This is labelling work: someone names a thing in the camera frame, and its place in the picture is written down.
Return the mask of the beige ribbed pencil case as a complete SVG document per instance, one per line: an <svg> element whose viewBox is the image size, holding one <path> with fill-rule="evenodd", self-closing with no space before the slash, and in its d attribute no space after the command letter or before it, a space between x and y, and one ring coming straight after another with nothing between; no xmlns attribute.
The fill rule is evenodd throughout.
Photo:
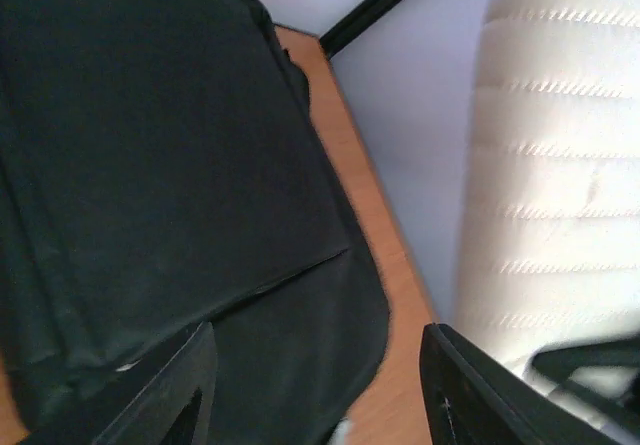
<svg viewBox="0 0 640 445"><path fill-rule="evenodd" d="M490 0L454 328L596 429L532 356L639 329L639 0Z"/></svg>

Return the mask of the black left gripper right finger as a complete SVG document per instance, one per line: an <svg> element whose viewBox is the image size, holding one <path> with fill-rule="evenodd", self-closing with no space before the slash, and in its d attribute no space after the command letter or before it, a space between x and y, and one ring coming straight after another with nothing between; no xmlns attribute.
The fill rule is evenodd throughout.
<svg viewBox="0 0 640 445"><path fill-rule="evenodd" d="M424 327L421 386L434 444L613 444L448 325Z"/></svg>

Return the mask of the black student bag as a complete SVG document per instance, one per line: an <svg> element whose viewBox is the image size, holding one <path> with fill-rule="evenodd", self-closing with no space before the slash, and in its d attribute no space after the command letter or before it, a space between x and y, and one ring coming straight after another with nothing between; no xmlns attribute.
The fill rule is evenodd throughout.
<svg viewBox="0 0 640 445"><path fill-rule="evenodd" d="M30 432L207 323L211 444L326 444L389 305L260 0L1 0L1 350Z"/></svg>

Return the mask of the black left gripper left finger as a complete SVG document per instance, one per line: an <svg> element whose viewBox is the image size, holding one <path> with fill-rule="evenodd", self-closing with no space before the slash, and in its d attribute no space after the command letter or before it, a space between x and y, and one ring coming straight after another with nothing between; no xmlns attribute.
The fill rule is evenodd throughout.
<svg viewBox="0 0 640 445"><path fill-rule="evenodd" d="M205 444L216 381L217 350L208 322L167 343L141 390L92 440L94 444Z"/></svg>

